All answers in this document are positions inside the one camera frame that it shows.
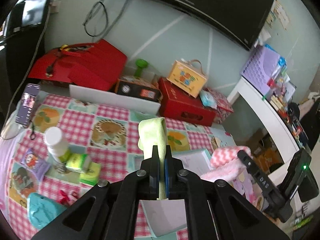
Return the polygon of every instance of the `purple plastic basket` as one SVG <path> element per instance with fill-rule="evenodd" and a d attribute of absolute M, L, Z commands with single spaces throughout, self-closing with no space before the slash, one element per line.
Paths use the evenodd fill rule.
<path fill-rule="evenodd" d="M 275 51 L 257 46 L 240 74 L 245 77 L 262 95 L 266 95 L 270 87 L 270 77 L 278 66 L 280 55 Z"/>

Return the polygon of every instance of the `purple card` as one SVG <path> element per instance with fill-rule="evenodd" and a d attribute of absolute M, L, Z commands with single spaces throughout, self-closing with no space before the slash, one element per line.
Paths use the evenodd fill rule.
<path fill-rule="evenodd" d="M 28 149 L 23 155 L 20 163 L 28 170 L 31 171 L 39 181 L 43 180 L 45 173 L 50 169 L 51 164 L 44 159 L 38 157 Z"/>

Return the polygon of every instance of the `light green cloth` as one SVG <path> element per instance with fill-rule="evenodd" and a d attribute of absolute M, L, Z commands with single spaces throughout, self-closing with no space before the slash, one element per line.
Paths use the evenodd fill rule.
<path fill-rule="evenodd" d="M 158 146 L 160 160 L 159 199 L 166 199 L 164 183 L 164 158 L 167 145 L 167 128 L 163 117 L 143 120 L 139 123 L 138 147 L 143 151 L 144 159 L 152 157 L 152 148 Z"/>

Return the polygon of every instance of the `red gift box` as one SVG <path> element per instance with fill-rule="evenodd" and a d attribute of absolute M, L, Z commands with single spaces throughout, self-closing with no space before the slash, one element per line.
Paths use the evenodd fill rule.
<path fill-rule="evenodd" d="M 125 54 L 101 39 L 95 43 L 73 44 L 60 51 L 50 50 L 36 61 L 28 77 L 107 91 L 116 84 L 126 61 Z M 53 76 L 47 77 L 50 65 L 53 65 Z"/>
<path fill-rule="evenodd" d="M 207 88 L 207 91 L 217 102 L 217 115 L 214 119 L 214 122 L 221 124 L 231 113 L 233 113 L 233 109 L 227 98 L 222 93 L 213 90 L 212 88 Z"/>
<path fill-rule="evenodd" d="M 193 124 L 211 126 L 216 116 L 214 109 L 202 105 L 200 97 L 193 98 L 166 78 L 159 79 L 163 95 L 159 113 L 164 117 Z"/>

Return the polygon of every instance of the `green box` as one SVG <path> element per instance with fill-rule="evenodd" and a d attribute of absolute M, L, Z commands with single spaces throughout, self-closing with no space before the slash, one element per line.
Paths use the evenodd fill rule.
<path fill-rule="evenodd" d="M 89 185 L 96 185 L 99 180 L 99 174 L 101 170 L 100 163 L 91 162 L 87 173 L 80 174 L 80 182 Z"/>

